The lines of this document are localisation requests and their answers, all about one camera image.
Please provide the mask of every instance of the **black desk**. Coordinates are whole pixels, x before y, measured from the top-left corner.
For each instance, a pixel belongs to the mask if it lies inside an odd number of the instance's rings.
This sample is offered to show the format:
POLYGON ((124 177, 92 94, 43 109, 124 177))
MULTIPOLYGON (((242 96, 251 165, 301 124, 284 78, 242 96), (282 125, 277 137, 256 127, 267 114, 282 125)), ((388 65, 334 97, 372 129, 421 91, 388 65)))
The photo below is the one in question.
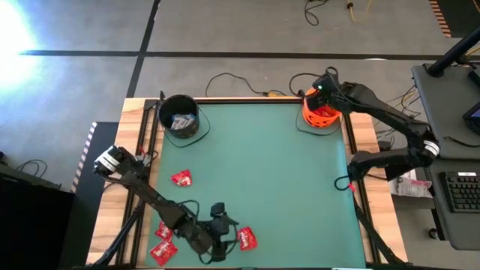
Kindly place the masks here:
MULTIPOLYGON (((456 132, 458 134, 458 129, 464 125, 461 115, 471 107, 470 104, 480 101, 480 98, 472 97, 472 95, 480 97, 480 89, 478 89, 478 94, 473 93, 472 83, 466 77, 468 70, 463 67, 449 67, 445 70, 445 75, 440 78, 428 76, 425 67, 414 67, 412 71, 418 93, 435 136, 443 137, 445 132, 456 132), (447 106, 454 106, 454 108, 448 111, 447 106), (440 111, 442 107, 446 109, 445 112, 440 111)), ((425 169, 427 180, 433 183, 432 195, 435 204, 435 209, 432 211, 433 219, 439 237, 449 240, 453 248, 480 251, 480 214, 451 213, 438 177, 440 172, 448 171, 480 172, 480 160, 473 160, 475 155, 480 156, 480 149, 470 148, 469 151, 463 152, 465 156, 462 157, 462 151, 455 149, 457 145, 449 143, 441 139, 440 148, 447 148, 450 150, 449 154, 451 155, 453 152, 457 159, 438 158, 429 168, 425 169)), ((440 156, 449 156, 445 154, 442 154, 442 150, 440 150, 440 156)))

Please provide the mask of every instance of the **black bucket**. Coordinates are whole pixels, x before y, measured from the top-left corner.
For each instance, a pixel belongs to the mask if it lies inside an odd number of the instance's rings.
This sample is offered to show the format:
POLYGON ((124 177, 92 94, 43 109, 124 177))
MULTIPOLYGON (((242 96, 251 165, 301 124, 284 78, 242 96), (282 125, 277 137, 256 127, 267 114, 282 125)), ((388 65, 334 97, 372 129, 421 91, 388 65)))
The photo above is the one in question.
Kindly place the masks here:
POLYGON ((168 131, 174 137, 181 139, 192 137, 198 131, 200 126, 198 104, 192 97, 184 94, 177 94, 164 100, 160 104, 160 108, 158 108, 157 117, 160 121, 160 124, 166 131, 168 131), (173 124, 172 116, 175 114, 187 115, 190 113, 195 116, 195 120, 191 124, 182 129, 171 129, 173 124))

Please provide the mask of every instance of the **black cable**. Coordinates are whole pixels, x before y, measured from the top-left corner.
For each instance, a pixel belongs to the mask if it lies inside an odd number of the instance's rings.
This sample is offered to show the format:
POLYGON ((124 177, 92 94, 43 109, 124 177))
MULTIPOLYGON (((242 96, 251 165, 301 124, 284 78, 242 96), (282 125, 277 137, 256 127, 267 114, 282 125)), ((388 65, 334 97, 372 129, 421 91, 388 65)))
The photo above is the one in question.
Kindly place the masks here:
POLYGON ((379 177, 379 176, 376 176, 376 175, 371 175, 370 173, 367 173, 367 176, 373 177, 375 179, 380 179, 380 180, 388 180, 387 178, 379 177))
POLYGON ((393 131, 393 128, 389 128, 388 130, 376 131, 375 134, 383 134, 383 133, 385 133, 385 132, 390 132, 390 131, 393 131))
POLYGON ((394 144, 395 144, 395 136, 391 136, 390 137, 390 149, 393 147, 394 144))
POLYGON ((222 77, 223 75, 229 75, 229 76, 234 77, 234 78, 236 78, 236 79, 243 80, 243 81, 247 84, 248 88, 249 88, 253 93, 255 93, 255 94, 257 94, 257 95, 262 95, 262 96, 264 96, 264 97, 268 97, 268 96, 269 96, 269 93, 271 93, 271 92, 277 92, 277 93, 280 93, 280 94, 286 96, 286 94, 284 94, 284 93, 283 93, 282 91, 280 91, 280 90, 270 90, 270 91, 263 91, 263 92, 255 91, 255 90, 252 88, 252 86, 250 85, 250 83, 248 82, 248 79, 246 79, 246 78, 244 78, 244 77, 242 77, 242 76, 236 76, 235 74, 232 74, 232 73, 230 73, 230 72, 223 72, 223 73, 220 73, 220 74, 218 74, 218 75, 213 76, 213 77, 208 81, 208 84, 207 84, 207 86, 205 87, 205 96, 206 96, 206 97, 209 96, 209 95, 208 95, 208 90, 209 90, 210 84, 212 84, 212 81, 215 80, 215 79, 217 79, 218 77, 222 77))
POLYGON ((388 133, 387 133, 387 134, 383 134, 381 137, 386 137, 386 136, 388 136, 388 135, 390 135, 390 134, 395 133, 395 131, 396 131, 396 130, 394 130, 394 129, 392 128, 392 129, 388 130, 388 133))
POLYGON ((471 145, 471 144, 469 144, 469 143, 462 142, 462 141, 460 141, 459 139, 455 139, 455 138, 452 138, 452 137, 450 137, 450 136, 444 136, 443 139, 451 140, 451 141, 453 141, 453 142, 458 143, 459 145, 466 146, 466 147, 470 147, 470 148, 478 148, 478 147, 480 147, 480 145, 471 145))
POLYGON ((306 0, 305 2, 305 6, 304 6, 304 16, 305 16, 305 19, 307 20, 307 23, 310 24, 311 26, 318 26, 320 24, 320 21, 318 20, 318 17, 311 13, 310 11, 313 10, 314 8, 318 8, 320 6, 323 6, 324 4, 326 4, 329 0, 306 0), (308 3, 309 2, 313 2, 313 1, 318 1, 320 2, 320 4, 315 4, 311 7, 308 7, 308 3), (315 21, 314 22, 311 22, 309 19, 308 19, 308 16, 312 17, 315 21))
POLYGON ((151 155, 151 160, 145 165, 145 167, 149 167, 150 165, 152 165, 152 161, 154 161, 156 158, 158 158, 158 151, 154 150, 153 154, 151 155))
POLYGON ((384 109, 376 108, 376 107, 371 106, 371 105, 364 105, 364 104, 356 103, 355 101, 350 100, 350 99, 340 90, 340 87, 337 85, 336 79, 333 77, 334 75, 336 75, 336 76, 338 75, 338 70, 337 70, 335 67, 327 67, 326 70, 325 70, 325 74, 331 78, 331 80, 332 80, 335 88, 337 89, 337 92, 343 97, 343 99, 344 99, 345 101, 350 102, 351 104, 356 105, 356 106, 359 106, 359 107, 364 107, 364 108, 368 108, 368 109, 372 109, 372 110, 379 110, 380 112, 384 112, 384 113, 389 114, 389 115, 391 115, 391 116, 397 117, 394 113, 389 112, 389 111, 386 111, 386 110, 384 110, 384 109), (335 74, 332 74, 332 73, 328 72, 328 70, 333 70, 333 71, 335 71, 335 74))
POLYGON ((119 183, 109 183, 108 185, 106 185, 104 188, 103 188, 103 192, 105 192, 107 190, 107 188, 110 188, 111 186, 113 185, 117 185, 119 183))
POLYGON ((297 117, 295 118, 295 126, 296 126, 298 131, 305 132, 305 133, 308 133, 308 134, 313 134, 313 135, 316 135, 316 136, 330 136, 330 135, 334 134, 335 132, 337 132, 340 129, 340 127, 342 126, 343 119, 340 120, 340 124, 338 124, 337 128, 335 128, 335 130, 333 130, 330 133, 318 134, 318 133, 310 132, 310 131, 307 131, 307 130, 301 130, 300 127, 299 127, 299 115, 300 115, 300 111, 302 110, 302 108, 303 108, 303 106, 300 106, 300 109, 298 109, 298 112, 297 112, 297 117))
POLYGON ((44 174, 47 172, 48 170, 48 165, 47 165, 47 162, 43 161, 43 160, 39 160, 39 159, 32 159, 32 160, 28 160, 26 161, 25 163, 22 163, 20 164, 16 170, 19 170, 20 172, 23 172, 23 170, 25 169, 25 166, 28 165, 28 164, 35 164, 37 166, 37 169, 35 170, 35 174, 33 176, 37 176, 39 178, 42 178, 42 176, 44 176, 44 174), (45 168, 43 168, 43 172, 40 174, 40 175, 37 175, 38 172, 40 171, 40 163, 42 163, 45 168))
POLYGON ((195 200, 195 199, 187 199, 183 202, 177 202, 176 205, 177 206, 183 206, 185 203, 195 203, 196 204, 196 213, 195 215, 193 216, 193 224, 192 224, 192 234, 191 236, 194 236, 195 234, 195 229, 196 229, 196 225, 197 225, 197 221, 198 221, 198 216, 200 214, 200 203, 195 200))
MULTIPOLYGON (((228 255, 230 253, 232 253, 233 249, 235 248, 235 246, 237 245, 238 241, 237 241, 237 238, 238 238, 238 235, 239 235, 239 231, 237 230, 237 226, 236 225, 233 225, 233 229, 235 230, 235 241, 233 241, 233 245, 230 247, 230 249, 225 253, 225 255, 228 255)), ((204 265, 209 265, 210 263, 212 263, 212 260, 213 260, 213 257, 210 257, 210 260, 208 262, 205 262, 202 258, 202 255, 198 255, 198 259, 200 260, 200 262, 204 265)))
POLYGON ((422 113, 421 112, 416 112, 416 111, 412 111, 411 109, 408 108, 408 106, 412 105, 415 101, 417 101, 420 97, 417 97, 415 100, 412 100, 410 101, 410 103, 408 105, 405 105, 404 104, 404 101, 405 101, 405 97, 413 90, 413 87, 415 87, 414 85, 412 87, 410 87, 410 89, 408 89, 408 91, 403 95, 401 101, 400 101, 400 104, 401 106, 403 107, 402 109, 402 113, 406 110, 406 111, 409 111, 413 114, 415 114, 413 117, 417 117, 417 116, 420 116, 422 113))
POLYGON ((295 75, 293 75, 292 78, 290 78, 290 81, 288 83, 288 89, 290 90, 290 92, 292 93, 292 95, 296 96, 296 97, 300 97, 300 91, 302 90, 299 90, 297 93, 295 93, 292 89, 292 82, 293 80, 296 78, 296 77, 300 77, 300 76, 312 76, 312 77, 317 77, 317 78, 320 78, 322 75, 319 75, 319 74, 315 74, 315 73, 309 73, 309 72, 302 72, 302 73, 297 73, 295 75))
MULTIPOLYGON (((160 112, 160 107, 158 107, 159 109, 157 109, 157 119, 158 121, 160 121, 160 115, 159 115, 159 112, 160 112)), ((187 147, 187 146, 191 146, 193 145, 194 143, 200 141, 201 139, 203 139, 203 137, 205 137, 209 132, 210 132, 210 120, 209 118, 207 117, 207 115, 202 111, 202 109, 198 108, 198 110, 205 116, 205 119, 207 120, 208 122, 208 130, 207 132, 205 132, 205 134, 203 134, 200 138, 194 140, 193 142, 189 142, 188 144, 186 145, 176 145, 175 143, 172 142, 172 140, 170 140, 170 138, 168 137, 167 135, 167 132, 165 132, 165 128, 162 126, 162 124, 160 123, 160 128, 161 130, 163 131, 163 136, 172 144, 174 145, 175 147, 177 148, 184 148, 184 147, 187 147)))
POLYGON ((348 178, 348 175, 344 175, 344 176, 340 176, 339 178, 336 178, 335 181, 333 182, 333 185, 335 186, 335 188, 339 191, 346 191, 347 189, 350 188, 349 185, 347 185, 346 187, 338 187, 338 182, 341 180, 341 179, 345 179, 345 178, 348 178))
POLYGON ((403 98, 403 97, 405 97, 405 94, 401 94, 401 95, 399 95, 398 97, 394 97, 394 98, 392 98, 391 100, 387 100, 387 101, 385 101, 385 103, 390 103, 390 102, 392 102, 392 101, 396 101, 397 99, 403 98))

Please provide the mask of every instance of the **sticker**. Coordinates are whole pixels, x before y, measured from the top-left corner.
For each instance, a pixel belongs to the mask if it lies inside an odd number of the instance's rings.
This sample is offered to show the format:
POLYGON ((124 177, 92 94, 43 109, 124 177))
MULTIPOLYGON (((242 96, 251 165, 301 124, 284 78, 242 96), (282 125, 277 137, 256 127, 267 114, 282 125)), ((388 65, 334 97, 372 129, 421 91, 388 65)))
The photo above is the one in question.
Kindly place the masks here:
POLYGON ((475 172, 459 172, 458 176, 477 176, 475 172))
POLYGON ((104 152, 104 153, 102 154, 102 156, 103 156, 106 160, 108 160, 108 162, 110 162, 110 163, 111 163, 113 166, 115 166, 115 167, 117 167, 117 166, 120 164, 115 158, 113 158, 113 157, 112 157, 109 153, 107 153, 107 152, 104 152))
POLYGON ((108 162, 108 160, 105 159, 105 157, 103 155, 101 155, 100 157, 97 157, 97 159, 95 161, 99 161, 101 164, 103 164, 108 170, 110 170, 110 172, 115 172, 115 167, 112 166, 112 164, 110 164, 110 162, 108 162))

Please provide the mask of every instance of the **orange container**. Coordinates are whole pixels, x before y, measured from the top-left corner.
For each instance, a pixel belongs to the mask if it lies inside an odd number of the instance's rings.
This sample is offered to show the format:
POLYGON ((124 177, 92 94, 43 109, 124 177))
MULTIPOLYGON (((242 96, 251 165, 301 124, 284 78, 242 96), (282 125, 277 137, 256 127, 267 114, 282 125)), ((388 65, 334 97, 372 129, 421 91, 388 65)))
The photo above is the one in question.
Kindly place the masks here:
MULTIPOLYGON (((307 91, 307 95, 315 94, 318 90, 314 88, 310 88, 307 91)), ((303 119, 314 128, 327 128, 335 120, 337 120, 338 116, 340 116, 341 112, 337 111, 336 109, 332 109, 330 106, 325 105, 316 109, 315 111, 310 111, 307 106, 307 101, 303 100, 303 109, 302 115, 303 119)))

